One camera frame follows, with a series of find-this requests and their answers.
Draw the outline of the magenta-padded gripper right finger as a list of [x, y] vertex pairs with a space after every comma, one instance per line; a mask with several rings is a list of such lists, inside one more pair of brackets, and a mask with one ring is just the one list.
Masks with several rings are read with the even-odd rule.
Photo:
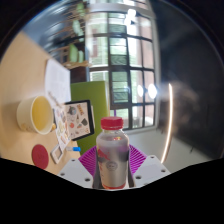
[[128, 184], [130, 187], [143, 187], [170, 174], [155, 155], [147, 156], [130, 145]]

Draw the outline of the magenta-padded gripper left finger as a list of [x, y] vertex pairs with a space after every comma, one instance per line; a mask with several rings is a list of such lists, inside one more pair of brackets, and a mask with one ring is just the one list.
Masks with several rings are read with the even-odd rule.
[[100, 174], [96, 147], [92, 147], [78, 159], [70, 159], [58, 176], [84, 188], [99, 189]]

